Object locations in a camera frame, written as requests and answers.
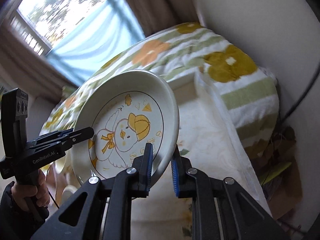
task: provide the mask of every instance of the black sleeve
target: black sleeve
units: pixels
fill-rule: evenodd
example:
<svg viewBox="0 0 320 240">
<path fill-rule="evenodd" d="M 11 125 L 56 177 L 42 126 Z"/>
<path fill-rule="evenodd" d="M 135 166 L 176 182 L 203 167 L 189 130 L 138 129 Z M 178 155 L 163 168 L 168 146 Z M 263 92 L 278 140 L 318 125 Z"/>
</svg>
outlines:
<svg viewBox="0 0 320 240">
<path fill-rule="evenodd" d="M 4 190 L 0 203 L 0 240 L 29 240 L 43 223 L 34 220 L 32 213 L 23 211 L 14 201 L 11 188 Z"/>
</svg>

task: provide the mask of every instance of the curtain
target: curtain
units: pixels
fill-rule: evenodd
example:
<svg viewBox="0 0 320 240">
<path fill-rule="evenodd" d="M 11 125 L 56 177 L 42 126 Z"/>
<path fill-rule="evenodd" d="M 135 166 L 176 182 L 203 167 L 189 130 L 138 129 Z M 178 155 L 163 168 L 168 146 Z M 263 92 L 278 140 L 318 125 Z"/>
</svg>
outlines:
<svg viewBox="0 0 320 240">
<path fill-rule="evenodd" d="M 125 0 L 106 0 L 47 55 L 61 74 L 83 84 L 106 62 L 145 37 Z"/>
<path fill-rule="evenodd" d="M 0 65 L 10 76 L 6 82 L 14 80 L 34 97 L 41 96 L 53 103 L 60 101 L 63 86 L 75 86 L 36 54 L 6 21 L 0 26 Z"/>
<path fill-rule="evenodd" d="M 145 36 L 184 22 L 198 22 L 192 0 L 127 0 Z"/>
</svg>

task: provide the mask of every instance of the window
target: window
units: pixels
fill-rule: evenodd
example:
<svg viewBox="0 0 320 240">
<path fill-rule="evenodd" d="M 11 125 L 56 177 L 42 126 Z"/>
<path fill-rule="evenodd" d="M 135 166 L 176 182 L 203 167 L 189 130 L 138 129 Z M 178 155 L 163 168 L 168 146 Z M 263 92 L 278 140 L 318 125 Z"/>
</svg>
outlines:
<svg viewBox="0 0 320 240">
<path fill-rule="evenodd" d="M 20 0 L 9 16 L 12 27 L 39 55 L 73 30 L 105 0 Z"/>
</svg>

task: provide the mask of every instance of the yellow flower pattern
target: yellow flower pattern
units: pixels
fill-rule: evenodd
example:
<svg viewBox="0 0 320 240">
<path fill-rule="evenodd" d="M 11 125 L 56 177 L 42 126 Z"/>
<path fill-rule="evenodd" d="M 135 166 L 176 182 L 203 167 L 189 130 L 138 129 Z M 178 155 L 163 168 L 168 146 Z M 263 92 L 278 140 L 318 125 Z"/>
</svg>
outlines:
<svg viewBox="0 0 320 240">
<path fill-rule="evenodd" d="M 63 113 L 63 109 L 60 108 L 52 117 L 51 121 L 48 121 L 45 123 L 45 127 L 48 128 L 50 125 L 52 125 L 53 123 L 57 122 L 57 120 L 59 119 L 59 117 L 62 115 Z"/>
<path fill-rule="evenodd" d="M 146 66 L 155 61 L 158 54 L 169 49 L 170 43 L 159 40 L 146 42 L 132 60 L 133 64 L 140 63 Z"/>
<path fill-rule="evenodd" d="M 127 106 L 131 105 L 132 99 L 131 99 L 130 94 L 127 94 L 124 99 L 125 99 L 124 103 L 125 103 Z"/>
<path fill-rule="evenodd" d="M 194 23 L 183 23 L 180 24 L 177 27 L 177 31 L 181 34 L 188 34 L 192 33 L 197 29 L 203 28 L 200 23 L 194 22 Z"/>
<path fill-rule="evenodd" d="M 225 52 L 210 53 L 204 60 L 210 64 L 209 76 L 222 83 L 236 81 L 258 69 L 253 60 L 234 45 L 229 45 Z"/>
<path fill-rule="evenodd" d="M 119 58 L 120 54 L 118 54 L 117 56 L 114 56 L 111 60 L 109 60 L 107 63 L 105 63 L 101 68 L 107 68 L 111 65 L 111 63 L 113 63 L 114 61 L 116 61 Z"/>
</svg>

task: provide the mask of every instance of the leaf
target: leaf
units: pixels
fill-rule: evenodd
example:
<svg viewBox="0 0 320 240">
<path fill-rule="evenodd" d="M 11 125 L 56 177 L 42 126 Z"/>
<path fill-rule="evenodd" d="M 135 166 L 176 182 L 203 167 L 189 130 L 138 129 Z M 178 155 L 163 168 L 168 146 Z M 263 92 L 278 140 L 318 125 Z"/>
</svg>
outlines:
<svg viewBox="0 0 320 240">
<path fill-rule="evenodd" d="M 190 151 L 187 150 L 187 149 L 182 149 L 182 150 L 180 151 L 180 156 L 186 155 L 188 152 L 190 152 Z"/>
<path fill-rule="evenodd" d="M 290 167 L 292 162 L 281 162 L 271 167 L 269 171 L 266 171 L 264 174 L 258 177 L 260 185 L 264 185 L 269 181 L 273 180 L 276 176 L 280 175 L 284 170 Z"/>
</svg>

